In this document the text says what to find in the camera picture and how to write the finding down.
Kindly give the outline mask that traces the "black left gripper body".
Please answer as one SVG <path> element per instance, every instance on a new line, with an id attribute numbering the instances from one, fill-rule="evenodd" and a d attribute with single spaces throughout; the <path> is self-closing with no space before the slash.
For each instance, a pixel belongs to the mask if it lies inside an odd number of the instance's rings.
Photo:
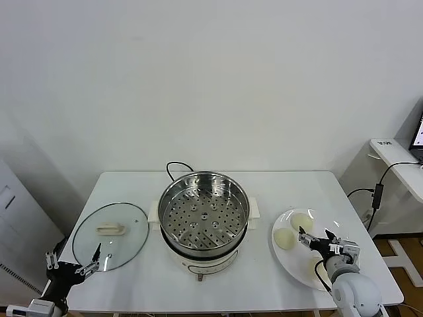
<path id="1" fill-rule="evenodd" d="M 50 281 L 42 298 L 66 299 L 71 288 L 85 280 L 86 268 L 69 262 L 48 264 L 46 275 Z"/>

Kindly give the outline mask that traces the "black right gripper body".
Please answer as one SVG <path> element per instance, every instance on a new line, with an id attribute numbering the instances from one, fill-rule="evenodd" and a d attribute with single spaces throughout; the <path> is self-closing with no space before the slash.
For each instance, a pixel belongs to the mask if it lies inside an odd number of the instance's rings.
<path id="1" fill-rule="evenodd" d="M 330 245 L 331 241 L 325 238 L 310 241 L 310 249 L 318 251 L 318 253 L 322 256 L 324 264 L 333 256 L 333 251 L 330 249 Z"/>

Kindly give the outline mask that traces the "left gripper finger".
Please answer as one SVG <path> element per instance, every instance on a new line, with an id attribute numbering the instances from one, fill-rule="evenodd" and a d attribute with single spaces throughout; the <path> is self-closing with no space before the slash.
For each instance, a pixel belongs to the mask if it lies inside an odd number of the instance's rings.
<path id="1" fill-rule="evenodd" d="M 77 269 L 76 274 L 92 275 L 94 272 L 96 272 L 99 269 L 100 248 L 101 248 L 101 244 L 99 244 L 98 247 L 96 248 L 96 251 L 94 252 L 90 263 Z"/>
<path id="2" fill-rule="evenodd" d="M 61 241 L 59 241 L 53 248 L 53 250 L 48 251 L 45 253 L 45 259 L 46 259 L 46 268 L 47 270 L 52 269 L 58 269 L 59 263 L 58 258 L 60 257 L 63 248 L 65 247 L 67 243 L 67 237 L 63 238 Z"/>

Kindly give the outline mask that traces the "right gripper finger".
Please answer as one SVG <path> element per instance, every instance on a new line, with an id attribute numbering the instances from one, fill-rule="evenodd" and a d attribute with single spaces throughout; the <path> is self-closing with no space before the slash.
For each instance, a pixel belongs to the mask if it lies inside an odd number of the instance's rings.
<path id="1" fill-rule="evenodd" d="M 307 233 L 302 226 L 299 226 L 298 241 L 310 250 L 316 250 L 317 246 L 320 244 L 320 239 Z"/>
<path id="2" fill-rule="evenodd" d="M 329 245 L 330 252 L 332 252 L 334 254 L 340 254 L 341 245 L 338 241 L 337 236 L 333 232 L 331 232 L 327 229 L 325 230 L 325 233 L 326 233 L 327 238 L 329 240 L 328 245 Z"/>

